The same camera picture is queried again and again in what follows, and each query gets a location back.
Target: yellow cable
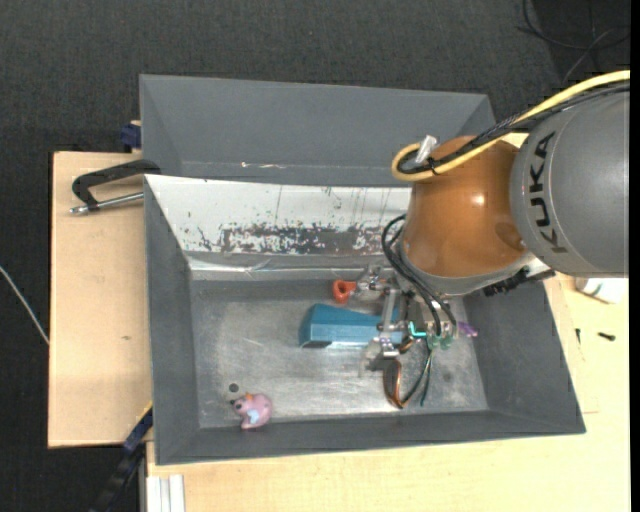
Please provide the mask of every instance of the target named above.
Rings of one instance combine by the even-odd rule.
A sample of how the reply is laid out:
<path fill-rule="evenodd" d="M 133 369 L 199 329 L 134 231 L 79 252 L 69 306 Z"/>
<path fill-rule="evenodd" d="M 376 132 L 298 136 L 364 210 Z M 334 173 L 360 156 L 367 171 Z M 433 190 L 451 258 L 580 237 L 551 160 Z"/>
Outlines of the yellow cable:
<path fill-rule="evenodd" d="M 590 78 L 589 80 L 585 80 L 584 82 L 580 82 L 578 84 L 575 84 L 567 89 L 565 89 L 564 91 L 559 92 L 558 94 L 553 95 L 551 98 L 543 101 L 542 103 L 536 105 L 535 107 L 533 107 L 532 109 L 528 110 L 527 112 L 525 112 L 523 115 L 521 115 L 519 118 L 517 118 L 514 123 L 518 122 L 518 121 L 522 121 L 524 119 L 527 119 L 535 114 L 538 114 L 544 110 L 547 110 L 549 108 L 552 108 L 560 103 L 562 103 L 563 101 L 568 100 L 569 98 L 572 98 L 573 96 L 580 94 L 584 91 L 587 91 L 589 89 L 592 89 L 594 87 L 598 87 L 600 85 L 606 85 L 609 83 L 613 83 L 613 82 L 621 82 L 624 80 L 630 80 L 631 79 L 631 71 L 629 70 L 624 70 L 624 71 L 615 71 L 613 73 L 607 73 L 604 75 L 600 75 L 600 76 L 596 76 L 594 78 Z M 458 167 L 460 164 L 466 162 L 467 160 L 470 160 L 471 158 L 473 158 L 474 156 L 482 153 L 483 151 L 489 149 L 491 146 L 493 146 L 494 144 L 497 144 L 500 140 L 502 140 L 504 137 L 506 137 L 508 134 L 504 135 L 503 137 L 499 137 L 497 139 L 494 139 L 490 142 L 487 142 L 486 144 L 483 144 L 482 146 L 478 146 L 475 149 L 472 149 L 471 151 L 469 151 L 468 153 L 465 153 L 464 155 L 461 155 L 460 157 L 456 158 L 455 160 L 452 160 L 451 162 L 447 162 L 446 164 L 442 164 L 439 165 L 435 168 L 436 172 L 440 175 L 443 174 L 445 172 L 450 171 L 451 169 L 454 169 L 455 167 Z M 403 148 L 393 159 L 393 162 L 391 164 L 391 174 L 401 180 L 401 181 L 410 181 L 410 182 L 414 182 L 414 181 L 425 181 L 429 178 L 431 178 L 432 176 L 434 176 L 434 173 L 430 170 L 425 170 L 422 172 L 418 172 L 415 174 L 405 174 L 401 171 L 398 170 L 398 163 L 402 160 L 402 158 L 404 158 L 407 154 L 413 152 L 413 151 L 417 151 L 417 149 L 420 147 L 420 143 L 415 143 L 415 144 L 411 144 L 405 148 Z"/>

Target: black strap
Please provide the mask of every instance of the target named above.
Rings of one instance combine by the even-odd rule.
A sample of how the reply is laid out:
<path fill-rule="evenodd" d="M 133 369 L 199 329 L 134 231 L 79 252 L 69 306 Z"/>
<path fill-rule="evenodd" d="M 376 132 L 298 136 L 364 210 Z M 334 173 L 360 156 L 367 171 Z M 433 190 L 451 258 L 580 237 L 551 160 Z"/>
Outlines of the black strap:
<path fill-rule="evenodd" d="M 123 457 L 107 480 L 102 492 L 89 508 L 89 512 L 112 512 L 114 510 L 142 464 L 144 457 L 142 438 L 151 425 L 153 425 L 153 410 L 150 408 L 124 442 Z"/>

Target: gray carpet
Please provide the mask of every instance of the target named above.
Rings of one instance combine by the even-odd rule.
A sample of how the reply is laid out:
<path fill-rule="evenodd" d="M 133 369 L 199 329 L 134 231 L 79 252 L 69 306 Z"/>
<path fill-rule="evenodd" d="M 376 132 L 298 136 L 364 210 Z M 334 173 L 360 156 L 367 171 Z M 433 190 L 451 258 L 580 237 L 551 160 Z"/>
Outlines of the gray carpet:
<path fill-rule="evenodd" d="M 544 3 L 561 30 L 571 5 Z M 0 0 L 0 264 L 48 325 L 48 152 L 122 151 L 140 73 L 482 92 L 500 119 L 561 87 L 574 58 L 554 62 L 523 25 L 516 0 Z M 46 450 L 47 374 L 47 347 L 0 278 L 2 510 L 86 510 L 118 459 Z M 121 510 L 134 509 L 130 493 Z"/>

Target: wooden table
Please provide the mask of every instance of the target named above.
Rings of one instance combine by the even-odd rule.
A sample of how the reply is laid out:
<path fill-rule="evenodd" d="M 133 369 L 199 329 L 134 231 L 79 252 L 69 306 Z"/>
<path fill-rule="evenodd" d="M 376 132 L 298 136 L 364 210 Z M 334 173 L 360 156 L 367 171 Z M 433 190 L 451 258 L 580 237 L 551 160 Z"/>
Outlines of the wooden table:
<path fill-rule="evenodd" d="M 141 204 L 68 214 L 76 176 L 136 158 L 55 155 L 52 448 L 121 443 L 151 398 Z M 630 510 L 628 290 L 609 305 L 566 276 L 545 286 L 586 434 L 161 467 L 150 442 L 147 474 L 184 475 L 189 512 Z"/>

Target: small figurine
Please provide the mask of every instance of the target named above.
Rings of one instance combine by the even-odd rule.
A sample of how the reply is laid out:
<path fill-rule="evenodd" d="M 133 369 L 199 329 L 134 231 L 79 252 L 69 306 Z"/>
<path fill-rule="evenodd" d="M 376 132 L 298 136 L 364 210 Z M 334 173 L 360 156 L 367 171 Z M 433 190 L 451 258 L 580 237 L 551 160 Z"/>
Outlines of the small figurine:
<path fill-rule="evenodd" d="M 235 413 L 243 418 L 240 424 L 243 430 L 261 427 L 271 419 L 271 400 L 262 393 L 245 393 L 242 398 L 231 400 L 231 405 Z"/>

